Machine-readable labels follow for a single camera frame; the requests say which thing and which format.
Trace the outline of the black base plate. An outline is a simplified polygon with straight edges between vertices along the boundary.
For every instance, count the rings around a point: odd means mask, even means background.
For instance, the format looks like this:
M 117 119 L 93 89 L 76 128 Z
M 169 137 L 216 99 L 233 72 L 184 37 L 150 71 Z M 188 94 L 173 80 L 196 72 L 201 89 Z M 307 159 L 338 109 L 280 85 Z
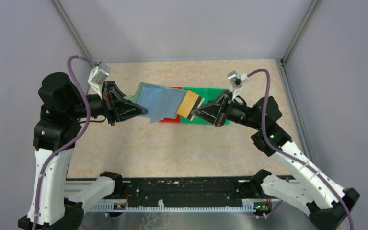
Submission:
M 127 207 L 209 208 L 241 207 L 256 199 L 258 210 L 273 208 L 251 176 L 125 178 L 110 199 L 126 199 Z

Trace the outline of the right green plastic bin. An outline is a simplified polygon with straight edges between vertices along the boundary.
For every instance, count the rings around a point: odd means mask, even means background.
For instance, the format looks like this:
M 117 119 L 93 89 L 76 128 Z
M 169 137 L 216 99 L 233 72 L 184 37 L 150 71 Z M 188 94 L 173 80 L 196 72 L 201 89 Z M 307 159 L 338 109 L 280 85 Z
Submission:
M 218 88 L 208 89 L 208 102 L 216 99 L 223 90 L 228 90 L 228 89 L 218 89 Z

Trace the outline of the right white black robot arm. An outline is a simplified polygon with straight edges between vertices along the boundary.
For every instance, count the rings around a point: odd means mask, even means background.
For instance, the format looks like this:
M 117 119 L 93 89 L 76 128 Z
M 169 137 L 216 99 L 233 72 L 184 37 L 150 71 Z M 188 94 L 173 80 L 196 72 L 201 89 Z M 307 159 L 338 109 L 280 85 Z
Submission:
M 335 230 L 347 219 L 359 200 L 354 188 L 344 188 L 324 174 L 277 123 L 282 116 L 272 96 L 265 95 L 252 107 L 232 99 L 228 90 L 205 105 L 195 106 L 191 115 L 220 127 L 226 120 L 256 130 L 254 145 L 270 159 L 286 168 L 296 179 L 293 184 L 267 170 L 258 171 L 250 180 L 255 197 L 272 196 L 294 206 L 308 216 L 320 230 Z

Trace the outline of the gold credit card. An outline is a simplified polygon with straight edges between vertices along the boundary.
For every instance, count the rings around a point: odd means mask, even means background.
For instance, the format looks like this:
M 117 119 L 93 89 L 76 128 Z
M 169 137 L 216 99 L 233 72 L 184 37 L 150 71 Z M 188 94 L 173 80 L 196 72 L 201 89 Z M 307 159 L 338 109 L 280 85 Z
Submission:
M 187 91 L 182 102 L 180 103 L 177 114 L 190 121 L 194 119 L 192 111 L 199 108 L 204 101 L 204 97 L 198 95 L 193 91 Z

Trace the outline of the corner aluminium post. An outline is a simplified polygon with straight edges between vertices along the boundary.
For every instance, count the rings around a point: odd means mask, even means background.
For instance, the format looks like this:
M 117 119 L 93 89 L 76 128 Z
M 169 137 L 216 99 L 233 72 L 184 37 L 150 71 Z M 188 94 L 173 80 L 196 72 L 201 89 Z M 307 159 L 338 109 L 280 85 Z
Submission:
M 294 53 L 295 49 L 297 48 L 297 45 L 299 44 L 301 38 L 303 37 L 306 29 L 309 26 L 309 23 L 311 22 L 314 14 L 316 13 L 317 9 L 319 8 L 319 6 L 321 5 L 322 0 L 312 0 L 310 3 L 310 6 L 307 10 L 307 12 L 305 13 L 301 23 L 299 24 L 297 31 L 295 32 L 283 58 L 281 59 L 281 63 L 285 66 L 292 54 Z
M 83 56 L 86 56 L 87 58 L 92 59 L 90 51 L 88 50 L 86 44 L 81 38 L 80 33 L 78 32 L 74 23 L 70 19 L 61 1 L 60 0 L 50 0 L 50 2 L 53 5 L 59 17 L 61 18 L 63 25 L 65 26 L 66 30 L 71 36 L 74 44 L 77 46 L 77 49 L 80 51 L 80 53 Z

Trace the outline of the green plastic bin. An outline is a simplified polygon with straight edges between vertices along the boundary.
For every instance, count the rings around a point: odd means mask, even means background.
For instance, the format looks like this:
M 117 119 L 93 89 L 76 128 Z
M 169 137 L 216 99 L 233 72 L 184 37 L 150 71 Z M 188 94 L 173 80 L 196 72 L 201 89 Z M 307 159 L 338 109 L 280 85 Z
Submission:
M 200 95 L 201 97 L 203 97 L 204 99 L 207 98 L 207 90 L 206 88 L 199 88 L 199 87 L 183 87 L 184 90 L 187 91 L 192 91 L 198 95 Z M 191 124 L 207 124 L 207 122 L 201 118 L 198 117 L 194 117 L 193 120 L 189 120 L 185 117 L 181 117 L 180 118 L 180 122 L 181 123 L 191 123 Z
M 208 102 L 216 99 L 223 90 L 228 90 L 228 89 L 218 89 L 218 88 L 208 89 Z

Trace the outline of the middle green plastic bin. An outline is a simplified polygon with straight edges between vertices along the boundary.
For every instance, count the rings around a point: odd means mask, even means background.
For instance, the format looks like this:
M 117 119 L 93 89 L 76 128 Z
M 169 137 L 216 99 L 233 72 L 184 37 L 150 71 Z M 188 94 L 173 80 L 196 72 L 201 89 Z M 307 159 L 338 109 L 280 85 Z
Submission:
M 201 97 L 203 97 L 204 99 L 207 98 L 207 90 L 206 88 L 199 88 L 199 87 L 183 87 L 184 90 L 187 91 L 192 91 L 198 95 L 200 95 Z M 185 117 L 181 117 L 180 118 L 180 122 L 181 123 L 191 123 L 191 124 L 207 124 L 207 122 L 201 118 L 198 117 L 194 117 L 193 120 L 189 120 Z

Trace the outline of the left corner aluminium post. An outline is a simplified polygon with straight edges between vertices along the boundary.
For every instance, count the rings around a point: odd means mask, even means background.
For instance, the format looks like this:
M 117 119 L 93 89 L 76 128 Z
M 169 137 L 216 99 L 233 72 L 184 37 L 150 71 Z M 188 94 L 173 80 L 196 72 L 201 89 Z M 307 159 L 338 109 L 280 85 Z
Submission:
M 74 23 L 70 19 L 61 1 L 60 0 L 50 0 L 50 2 L 53 5 L 59 17 L 61 18 L 63 25 L 65 26 L 66 30 L 71 36 L 74 44 L 77 46 L 77 49 L 80 51 L 80 53 L 83 56 L 86 56 L 87 58 L 92 59 L 90 51 L 88 50 L 86 44 L 81 38 L 80 33 L 78 32 Z

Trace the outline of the red plastic bin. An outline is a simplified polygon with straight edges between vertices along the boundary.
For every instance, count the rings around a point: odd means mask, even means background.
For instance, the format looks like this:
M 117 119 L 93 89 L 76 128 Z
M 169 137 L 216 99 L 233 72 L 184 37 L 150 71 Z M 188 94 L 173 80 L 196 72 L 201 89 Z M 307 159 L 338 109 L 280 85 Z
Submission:
M 186 94 L 182 87 L 170 87 L 162 97 L 161 122 L 179 122 L 180 118 L 177 110 Z

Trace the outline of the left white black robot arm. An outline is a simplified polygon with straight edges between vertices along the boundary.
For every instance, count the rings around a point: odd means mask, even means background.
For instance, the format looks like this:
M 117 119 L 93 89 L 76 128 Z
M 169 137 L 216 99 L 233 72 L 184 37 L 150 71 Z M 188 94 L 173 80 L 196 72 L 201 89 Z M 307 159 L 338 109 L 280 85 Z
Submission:
M 107 171 L 77 194 L 65 194 L 76 141 L 91 118 L 104 116 L 115 125 L 147 113 L 144 107 L 127 100 L 115 82 L 105 81 L 102 90 L 102 95 L 80 93 L 64 72 L 43 79 L 38 90 L 43 105 L 33 139 L 35 189 L 29 212 L 18 220 L 19 228 L 76 230 L 85 213 L 100 200 L 127 197 L 122 176 Z

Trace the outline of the right side aluminium rail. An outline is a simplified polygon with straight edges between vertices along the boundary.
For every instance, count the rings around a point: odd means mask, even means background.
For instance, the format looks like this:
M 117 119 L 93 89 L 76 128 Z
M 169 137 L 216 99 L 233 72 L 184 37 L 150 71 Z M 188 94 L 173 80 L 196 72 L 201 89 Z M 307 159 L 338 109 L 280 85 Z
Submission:
M 282 59 L 276 59 L 276 64 L 279 70 L 280 78 L 291 110 L 292 119 L 296 127 L 298 139 L 300 141 L 302 150 L 313 163 L 316 163 L 310 139 L 306 130 L 306 125 L 299 110 L 298 100 L 296 98 L 286 65 L 283 63 Z

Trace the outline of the grey-green card holder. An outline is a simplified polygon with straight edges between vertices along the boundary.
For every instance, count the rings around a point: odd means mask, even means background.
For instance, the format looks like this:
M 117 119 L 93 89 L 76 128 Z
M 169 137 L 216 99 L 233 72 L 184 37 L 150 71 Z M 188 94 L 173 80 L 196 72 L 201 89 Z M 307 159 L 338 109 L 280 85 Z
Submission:
M 150 123 L 156 123 L 165 118 L 176 118 L 186 93 L 183 89 L 142 82 L 130 100 L 147 109 L 143 117 L 148 118 Z

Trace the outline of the right corner aluminium post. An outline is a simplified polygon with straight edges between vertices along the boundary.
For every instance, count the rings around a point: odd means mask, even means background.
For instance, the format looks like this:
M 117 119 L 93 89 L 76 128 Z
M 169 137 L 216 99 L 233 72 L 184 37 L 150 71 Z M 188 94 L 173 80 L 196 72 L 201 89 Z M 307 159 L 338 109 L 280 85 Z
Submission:
M 303 37 L 306 29 L 309 26 L 309 23 L 311 22 L 314 14 L 316 13 L 317 9 L 319 8 L 319 6 L 321 5 L 322 0 L 312 0 L 310 3 L 310 6 L 307 10 L 307 12 L 305 13 L 301 23 L 299 24 L 297 31 L 295 32 L 283 58 L 281 59 L 281 63 L 285 66 L 292 54 L 294 53 L 295 49 L 297 48 L 297 45 L 299 44 L 301 38 Z

